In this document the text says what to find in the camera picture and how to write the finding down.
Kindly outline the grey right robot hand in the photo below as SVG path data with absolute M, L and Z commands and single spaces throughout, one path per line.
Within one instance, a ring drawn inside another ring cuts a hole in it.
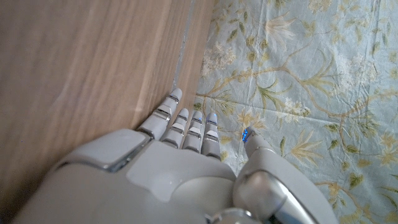
M 336 223 L 328 200 L 251 127 L 248 161 L 221 161 L 218 118 L 177 109 L 174 89 L 136 129 L 61 159 L 14 223 Z

